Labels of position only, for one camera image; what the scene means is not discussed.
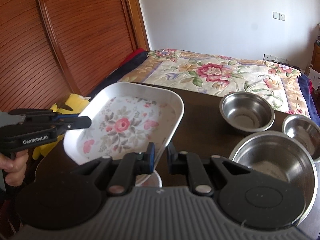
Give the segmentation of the person's left hand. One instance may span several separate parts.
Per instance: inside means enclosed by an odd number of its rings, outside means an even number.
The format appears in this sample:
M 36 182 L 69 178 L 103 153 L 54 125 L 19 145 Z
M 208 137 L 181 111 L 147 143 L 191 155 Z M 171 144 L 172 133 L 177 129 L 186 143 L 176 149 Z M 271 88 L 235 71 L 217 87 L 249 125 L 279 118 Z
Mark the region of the person's left hand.
M 4 170 L 4 179 L 9 186 L 16 187 L 22 185 L 28 158 L 28 150 L 17 152 L 14 160 L 1 154 L 1 170 Z

